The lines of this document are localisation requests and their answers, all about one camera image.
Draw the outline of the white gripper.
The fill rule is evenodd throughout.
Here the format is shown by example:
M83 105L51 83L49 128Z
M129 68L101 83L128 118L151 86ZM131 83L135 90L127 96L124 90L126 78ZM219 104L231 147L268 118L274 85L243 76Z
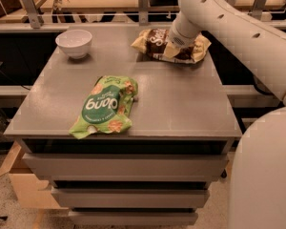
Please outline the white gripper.
M177 27L171 26L169 30L169 40L172 42L166 45L163 55L167 58L174 58L180 53L179 48L189 47L197 37L197 30L188 29L179 31Z

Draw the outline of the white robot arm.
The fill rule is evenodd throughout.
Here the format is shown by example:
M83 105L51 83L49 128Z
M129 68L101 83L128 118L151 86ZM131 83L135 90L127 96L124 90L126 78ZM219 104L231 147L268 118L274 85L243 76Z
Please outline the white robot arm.
M234 9L231 0L178 0L169 39L180 48L210 32L284 106L260 117L233 161L228 229L286 229L286 33Z

